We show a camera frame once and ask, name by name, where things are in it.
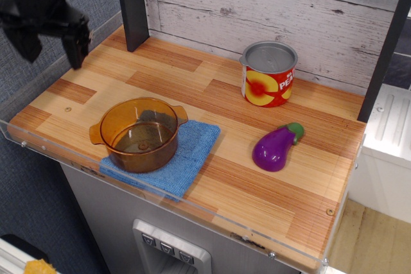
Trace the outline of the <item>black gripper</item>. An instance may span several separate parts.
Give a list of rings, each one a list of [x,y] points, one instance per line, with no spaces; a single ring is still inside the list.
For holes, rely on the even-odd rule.
[[[61,37],[71,67],[81,68],[89,54],[88,22],[88,16],[66,0],[1,0],[4,33],[30,63],[36,61],[42,51],[38,35],[29,32],[35,31]]]

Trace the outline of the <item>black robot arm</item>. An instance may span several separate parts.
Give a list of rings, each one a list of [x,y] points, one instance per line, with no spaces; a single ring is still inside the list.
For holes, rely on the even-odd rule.
[[[19,54],[34,62],[42,51],[39,35],[58,37],[73,69],[89,54],[86,14],[66,0],[1,0],[1,27]]]

